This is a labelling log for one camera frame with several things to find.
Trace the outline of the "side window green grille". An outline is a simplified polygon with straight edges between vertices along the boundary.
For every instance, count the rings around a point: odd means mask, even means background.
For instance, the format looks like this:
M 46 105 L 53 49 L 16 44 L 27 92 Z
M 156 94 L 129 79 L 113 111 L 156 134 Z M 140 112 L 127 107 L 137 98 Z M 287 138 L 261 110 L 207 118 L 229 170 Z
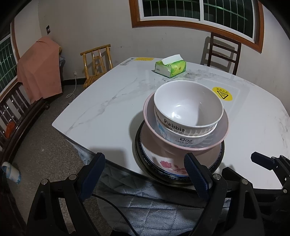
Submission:
M 20 58 L 14 29 L 14 21 L 4 28 L 1 35 L 1 94 L 8 90 L 8 87 L 17 78 L 17 63 Z

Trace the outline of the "bamboo chair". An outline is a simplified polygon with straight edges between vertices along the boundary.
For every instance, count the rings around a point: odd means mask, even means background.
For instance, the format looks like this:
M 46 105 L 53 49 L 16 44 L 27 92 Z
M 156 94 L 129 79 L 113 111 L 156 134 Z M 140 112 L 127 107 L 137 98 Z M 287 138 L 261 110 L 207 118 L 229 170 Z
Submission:
M 91 54 L 92 60 L 92 75 L 89 74 L 88 61 L 86 56 Z M 111 45 L 106 44 L 80 53 L 84 63 L 84 74 L 86 80 L 83 84 L 84 88 L 89 87 L 95 81 L 100 79 L 109 70 L 113 69 L 113 62 L 111 57 Z

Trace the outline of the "green tissue pack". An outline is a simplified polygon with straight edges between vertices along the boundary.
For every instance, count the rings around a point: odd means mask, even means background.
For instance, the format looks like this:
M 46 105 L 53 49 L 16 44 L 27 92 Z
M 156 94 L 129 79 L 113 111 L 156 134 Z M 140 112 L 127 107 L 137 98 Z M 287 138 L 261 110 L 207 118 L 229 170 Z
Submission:
M 180 54 L 169 56 L 155 63 L 155 73 L 172 78 L 186 70 L 187 62 Z

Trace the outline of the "blue floral green plate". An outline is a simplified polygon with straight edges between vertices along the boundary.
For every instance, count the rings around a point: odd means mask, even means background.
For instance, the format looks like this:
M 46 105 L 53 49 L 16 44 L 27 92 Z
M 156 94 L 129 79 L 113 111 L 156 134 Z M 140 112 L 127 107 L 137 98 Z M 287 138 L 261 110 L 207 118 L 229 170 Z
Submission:
M 153 140 L 150 129 L 143 121 L 135 136 L 136 158 L 143 170 L 152 178 L 165 185 L 174 187 L 192 186 L 185 168 L 186 151 L 172 154 L 163 149 Z M 194 153 L 200 164 L 207 166 L 214 173 L 220 166 L 225 152 L 225 143 L 205 153 Z

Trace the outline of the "dark wooden bench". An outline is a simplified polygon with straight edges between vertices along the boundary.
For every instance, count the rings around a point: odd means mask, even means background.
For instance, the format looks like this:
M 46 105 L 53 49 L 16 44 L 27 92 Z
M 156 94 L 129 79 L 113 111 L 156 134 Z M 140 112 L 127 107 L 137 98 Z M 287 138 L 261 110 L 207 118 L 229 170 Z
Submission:
M 30 103 L 20 90 L 23 84 L 14 80 L 1 95 L 1 163 L 12 162 L 29 130 L 50 108 L 50 100 Z

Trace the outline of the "white plate pink flowers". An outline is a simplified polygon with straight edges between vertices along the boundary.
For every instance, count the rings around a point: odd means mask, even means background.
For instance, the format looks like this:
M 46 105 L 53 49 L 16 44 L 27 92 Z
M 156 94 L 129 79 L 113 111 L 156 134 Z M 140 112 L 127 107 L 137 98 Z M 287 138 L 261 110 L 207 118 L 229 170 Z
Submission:
M 150 171 L 179 178 L 188 176 L 184 167 L 184 153 L 172 154 L 160 147 L 151 137 L 145 123 L 142 123 L 138 132 L 135 138 L 136 152 Z M 224 150 L 225 144 L 222 142 L 212 150 L 202 154 L 194 153 L 194 156 L 200 164 L 207 166 L 213 173 L 218 169 L 223 159 Z

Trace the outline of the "wood framed window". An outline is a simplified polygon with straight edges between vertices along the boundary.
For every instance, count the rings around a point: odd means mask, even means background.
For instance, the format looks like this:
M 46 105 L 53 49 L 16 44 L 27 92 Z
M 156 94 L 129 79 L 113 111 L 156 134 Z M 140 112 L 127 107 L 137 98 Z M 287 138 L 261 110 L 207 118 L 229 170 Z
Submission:
M 262 52 L 264 11 L 259 1 L 129 1 L 131 24 L 179 27 L 220 34 Z

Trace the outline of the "white Rabbit bowl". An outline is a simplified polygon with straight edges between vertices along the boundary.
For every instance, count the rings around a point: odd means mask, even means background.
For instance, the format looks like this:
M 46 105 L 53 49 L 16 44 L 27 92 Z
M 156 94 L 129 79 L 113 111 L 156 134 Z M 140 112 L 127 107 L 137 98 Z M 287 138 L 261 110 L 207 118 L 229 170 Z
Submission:
M 224 113 L 220 98 L 211 89 L 192 81 L 167 82 L 156 90 L 153 100 L 164 126 L 187 136 L 210 132 Z

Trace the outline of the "large pink bowl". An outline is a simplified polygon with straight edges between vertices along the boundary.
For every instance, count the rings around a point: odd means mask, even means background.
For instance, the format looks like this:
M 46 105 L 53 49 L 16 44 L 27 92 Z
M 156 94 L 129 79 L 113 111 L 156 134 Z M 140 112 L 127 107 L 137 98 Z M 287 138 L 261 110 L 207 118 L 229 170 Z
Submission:
M 229 131 L 229 118 L 224 110 L 224 114 L 221 120 L 218 122 L 215 130 L 200 144 L 195 147 L 182 147 L 176 145 L 166 139 L 161 135 L 157 121 L 154 114 L 154 92 L 149 95 L 145 100 L 143 106 L 143 116 L 144 122 L 149 129 L 149 133 L 154 141 L 163 149 L 170 153 L 181 153 L 181 152 L 207 152 L 208 150 L 213 149 L 214 147 L 220 145 L 226 138 Z

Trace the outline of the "white Dog bowl blue base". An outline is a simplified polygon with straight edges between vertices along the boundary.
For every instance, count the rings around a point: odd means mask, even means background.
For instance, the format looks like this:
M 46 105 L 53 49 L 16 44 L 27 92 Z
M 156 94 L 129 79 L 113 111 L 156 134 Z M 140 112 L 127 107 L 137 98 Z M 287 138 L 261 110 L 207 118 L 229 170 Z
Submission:
M 197 144 L 200 144 L 203 142 L 217 127 L 217 124 L 214 126 L 214 128 L 203 135 L 198 136 L 188 136 L 188 135 L 182 135 L 178 134 L 170 129 L 168 129 L 166 126 L 162 124 L 160 119 L 158 117 L 156 119 L 157 127 L 163 136 L 164 139 L 166 139 L 169 142 L 172 142 L 173 144 L 179 145 L 181 147 L 193 147 Z

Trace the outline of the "yellow warning sticker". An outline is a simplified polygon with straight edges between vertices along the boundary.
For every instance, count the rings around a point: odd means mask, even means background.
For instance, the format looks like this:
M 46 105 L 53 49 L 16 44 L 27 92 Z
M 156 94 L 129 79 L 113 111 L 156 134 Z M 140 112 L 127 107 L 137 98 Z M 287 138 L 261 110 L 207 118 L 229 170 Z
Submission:
M 222 100 L 224 101 L 231 101 L 233 96 L 229 91 L 221 87 L 214 87 L 212 91 Z

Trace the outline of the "pink cloth cover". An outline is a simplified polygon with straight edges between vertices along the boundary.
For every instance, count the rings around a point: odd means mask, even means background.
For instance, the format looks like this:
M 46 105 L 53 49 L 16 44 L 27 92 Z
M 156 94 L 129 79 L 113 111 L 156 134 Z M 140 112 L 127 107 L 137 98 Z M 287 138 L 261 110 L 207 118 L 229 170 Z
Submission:
M 60 46 L 49 37 L 37 40 L 17 63 L 17 80 L 31 103 L 62 93 Z

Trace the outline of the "dark wooden chair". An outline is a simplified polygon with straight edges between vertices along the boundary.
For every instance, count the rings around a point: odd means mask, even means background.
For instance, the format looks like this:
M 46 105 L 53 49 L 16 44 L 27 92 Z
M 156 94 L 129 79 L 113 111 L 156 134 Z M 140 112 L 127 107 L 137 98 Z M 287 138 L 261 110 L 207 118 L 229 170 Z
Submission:
M 241 47 L 237 40 L 212 32 L 205 39 L 200 63 L 236 75 Z

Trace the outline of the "wall socket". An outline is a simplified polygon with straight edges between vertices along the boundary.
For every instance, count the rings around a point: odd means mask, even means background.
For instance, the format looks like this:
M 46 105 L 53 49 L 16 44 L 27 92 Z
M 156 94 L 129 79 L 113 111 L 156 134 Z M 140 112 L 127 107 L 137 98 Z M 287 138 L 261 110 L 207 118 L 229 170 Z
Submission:
M 47 32 L 47 34 L 50 34 L 50 32 L 51 32 L 49 25 L 47 25 L 47 27 L 46 27 L 46 32 Z

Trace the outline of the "white blue slipper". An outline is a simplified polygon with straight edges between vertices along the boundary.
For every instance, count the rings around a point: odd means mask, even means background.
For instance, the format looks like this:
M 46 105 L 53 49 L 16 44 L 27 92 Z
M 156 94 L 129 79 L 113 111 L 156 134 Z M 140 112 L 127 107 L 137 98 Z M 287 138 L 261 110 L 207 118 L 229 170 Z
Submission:
M 9 162 L 3 162 L 1 169 L 5 173 L 7 179 L 19 184 L 21 181 L 21 173 L 13 167 Z

